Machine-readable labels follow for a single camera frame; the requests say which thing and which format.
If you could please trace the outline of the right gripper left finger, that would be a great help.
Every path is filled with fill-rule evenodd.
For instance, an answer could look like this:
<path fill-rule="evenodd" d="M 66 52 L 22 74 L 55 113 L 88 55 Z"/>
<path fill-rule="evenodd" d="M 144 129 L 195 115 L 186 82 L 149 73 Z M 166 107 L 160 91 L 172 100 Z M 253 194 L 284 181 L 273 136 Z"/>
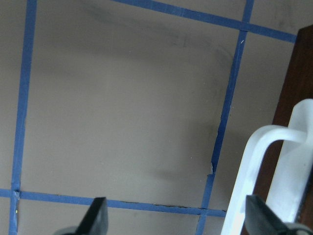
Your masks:
<path fill-rule="evenodd" d="M 67 227 L 57 235 L 106 235 L 108 232 L 108 206 L 106 197 L 94 198 L 77 227 Z"/>

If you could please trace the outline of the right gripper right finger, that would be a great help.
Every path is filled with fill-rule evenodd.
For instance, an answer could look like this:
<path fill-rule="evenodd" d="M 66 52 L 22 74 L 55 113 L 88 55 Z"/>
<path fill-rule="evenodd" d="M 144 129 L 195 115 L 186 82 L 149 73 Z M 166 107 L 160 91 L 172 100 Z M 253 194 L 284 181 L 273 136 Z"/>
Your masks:
<path fill-rule="evenodd" d="M 246 196 L 245 228 L 250 235 L 311 235 L 313 233 L 303 224 L 283 222 L 257 195 Z"/>

